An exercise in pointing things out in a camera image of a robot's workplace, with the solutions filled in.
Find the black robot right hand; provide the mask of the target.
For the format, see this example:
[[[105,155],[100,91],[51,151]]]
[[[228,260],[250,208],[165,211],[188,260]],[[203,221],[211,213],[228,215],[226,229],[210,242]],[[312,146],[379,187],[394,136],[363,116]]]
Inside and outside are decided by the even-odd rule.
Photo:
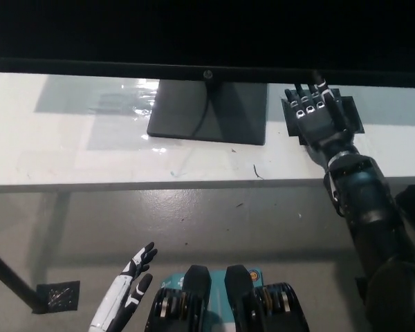
[[[335,160],[359,151],[353,143],[354,132],[342,112],[339,99],[319,72],[313,71],[313,81],[308,85],[308,93],[298,83],[295,93],[290,89],[284,93],[309,155],[326,169]]]

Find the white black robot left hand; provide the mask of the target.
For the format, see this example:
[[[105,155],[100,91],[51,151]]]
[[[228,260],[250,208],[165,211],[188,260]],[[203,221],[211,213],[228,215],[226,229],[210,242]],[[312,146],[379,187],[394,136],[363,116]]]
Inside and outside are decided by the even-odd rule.
[[[115,277],[89,325],[89,332],[123,331],[149,288],[149,264],[158,249],[153,242],[141,248]]]

